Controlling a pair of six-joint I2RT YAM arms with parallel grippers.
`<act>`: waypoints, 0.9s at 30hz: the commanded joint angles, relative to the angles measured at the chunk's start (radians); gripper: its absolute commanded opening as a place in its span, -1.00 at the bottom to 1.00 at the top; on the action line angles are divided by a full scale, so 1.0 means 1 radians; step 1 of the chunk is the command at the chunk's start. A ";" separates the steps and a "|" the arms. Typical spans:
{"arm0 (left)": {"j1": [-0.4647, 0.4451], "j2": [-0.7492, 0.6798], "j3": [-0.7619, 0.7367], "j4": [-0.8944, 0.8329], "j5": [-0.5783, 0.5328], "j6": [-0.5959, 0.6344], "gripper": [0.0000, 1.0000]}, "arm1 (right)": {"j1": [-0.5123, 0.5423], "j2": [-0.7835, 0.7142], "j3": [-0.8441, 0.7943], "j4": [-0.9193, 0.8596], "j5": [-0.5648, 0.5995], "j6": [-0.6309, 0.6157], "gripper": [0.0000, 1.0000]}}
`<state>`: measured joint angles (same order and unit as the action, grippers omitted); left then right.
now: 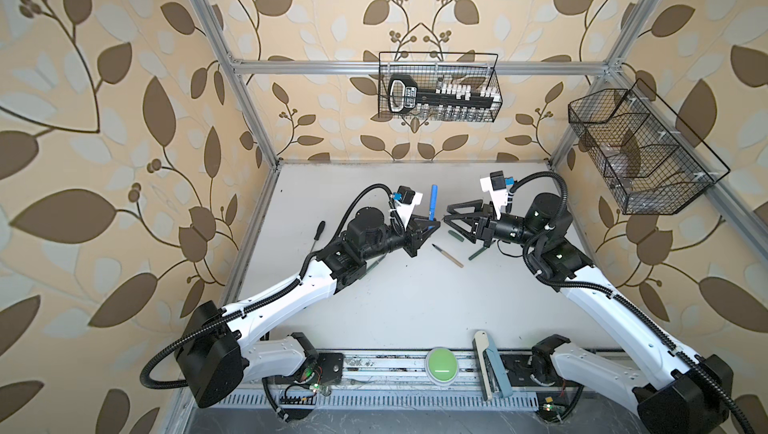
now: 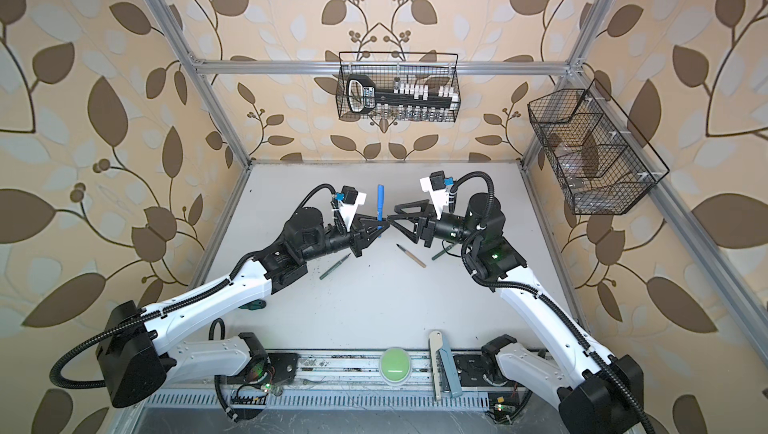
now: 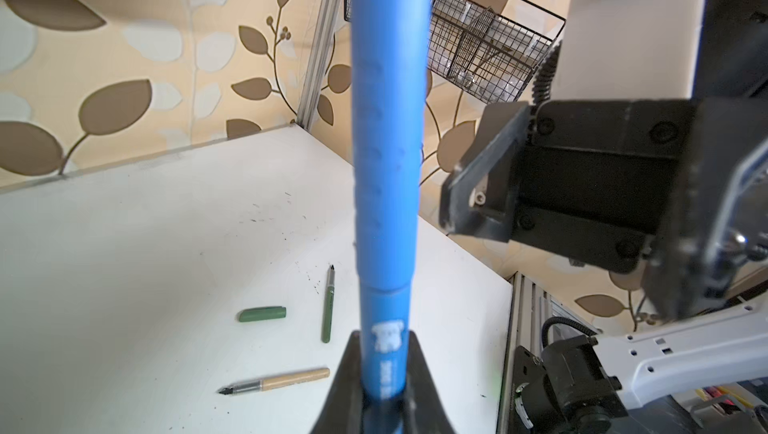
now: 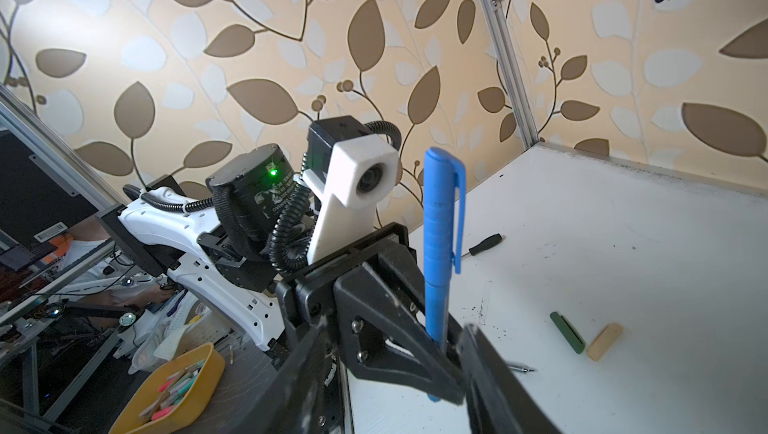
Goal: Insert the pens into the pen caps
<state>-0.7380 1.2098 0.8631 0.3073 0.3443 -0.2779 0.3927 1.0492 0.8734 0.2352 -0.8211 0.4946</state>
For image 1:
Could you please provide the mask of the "tan pen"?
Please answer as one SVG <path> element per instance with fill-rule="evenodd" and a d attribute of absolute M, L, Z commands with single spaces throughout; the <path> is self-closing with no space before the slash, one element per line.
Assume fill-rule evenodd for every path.
<path fill-rule="evenodd" d="M 460 262 L 457 258 L 452 256 L 450 253 L 448 253 L 445 249 L 437 246 L 436 244 L 432 244 L 434 249 L 436 249 L 442 256 L 444 256 L 446 259 L 448 259 L 450 262 L 455 264 L 458 268 L 464 268 L 464 264 Z"/>

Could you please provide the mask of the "blue pen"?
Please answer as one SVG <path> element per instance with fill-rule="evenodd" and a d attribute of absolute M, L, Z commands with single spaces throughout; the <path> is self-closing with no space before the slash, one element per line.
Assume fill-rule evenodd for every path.
<path fill-rule="evenodd" d="M 438 193 L 439 193 L 438 185 L 437 184 L 433 184 L 431 186 L 431 190 L 430 190 L 429 214 L 428 214 L 429 219 L 431 221 L 436 220 Z"/>

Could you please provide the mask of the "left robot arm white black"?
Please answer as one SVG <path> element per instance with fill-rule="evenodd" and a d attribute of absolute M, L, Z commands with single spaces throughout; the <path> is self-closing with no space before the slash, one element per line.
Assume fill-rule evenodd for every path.
<path fill-rule="evenodd" d="M 388 210 L 351 204 L 328 244 L 306 255 L 299 271 L 249 298 L 217 307 L 208 301 L 192 313 L 183 335 L 155 354 L 139 381 L 152 390 L 187 388 L 200 408 L 211 407 L 243 382 L 312 373 L 317 354 L 300 332 L 282 339 L 266 334 L 311 305 L 329 299 L 369 270 L 370 260 L 397 250 L 415 257 L 440 223 L 418 215 L 423 195 L 407 186 L 381 190 Z"/>

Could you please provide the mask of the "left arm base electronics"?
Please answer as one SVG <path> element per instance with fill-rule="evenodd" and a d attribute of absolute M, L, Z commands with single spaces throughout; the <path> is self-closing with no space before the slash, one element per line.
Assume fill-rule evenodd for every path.
<path fill-rule="evenodd" d="M 328 397 L 343 376 L 345 356 L 341 352 L 320 352 L 294 374 L 264 378 L 262 388 L 268 405 L 283 422 L 306 418 L 321 397 Z"/>

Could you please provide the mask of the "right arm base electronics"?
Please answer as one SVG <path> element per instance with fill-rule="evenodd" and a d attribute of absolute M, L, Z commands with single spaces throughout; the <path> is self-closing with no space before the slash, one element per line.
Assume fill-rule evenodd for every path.
<path fill-rule="evenodd" d="M 536 416 L 547 424 L 561 424 L 576 410 L 585 387 L 566 380 L 542 356 L 512 352 L 501 354 L 507 378 L 514 389 L 526 389 L 536 395 Z"/>

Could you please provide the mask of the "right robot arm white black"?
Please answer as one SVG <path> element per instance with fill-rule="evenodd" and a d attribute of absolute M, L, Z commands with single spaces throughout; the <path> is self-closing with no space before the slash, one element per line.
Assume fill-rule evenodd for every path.
<path fill-rule="evenodd" d="M 573 217 L 562 176 L 545 170 L 514 179 L 496 171 L 480 185 L 490 200 L 450 204 L 445 222 L 471 242 L 520 246 L 535 279 L 579 306 L 635 364 L 629 368 L 551 335 L 531 350 L 545 375 L 611 399 L 650 433 L 711 433 L 728 418 L 743 432 L 755 432 L 731 396 L 730 366 L 716 355 L 701 356 L 659 326 L 567 239 Z"/>

